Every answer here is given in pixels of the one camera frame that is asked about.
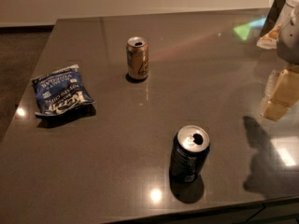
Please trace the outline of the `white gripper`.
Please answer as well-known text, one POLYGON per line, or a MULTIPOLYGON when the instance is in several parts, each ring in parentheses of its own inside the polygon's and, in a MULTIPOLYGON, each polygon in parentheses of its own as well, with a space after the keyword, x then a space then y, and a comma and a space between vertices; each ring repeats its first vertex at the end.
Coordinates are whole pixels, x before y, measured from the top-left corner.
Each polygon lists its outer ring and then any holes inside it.
POLYGON ((260 37, 257 46, 261 49, 277 49, 278 56, 287 67, 270 74, 262 103, 262 116, 279 120, 299 101, 299 18, 291 15, 282 25, 276 25, 260 37))

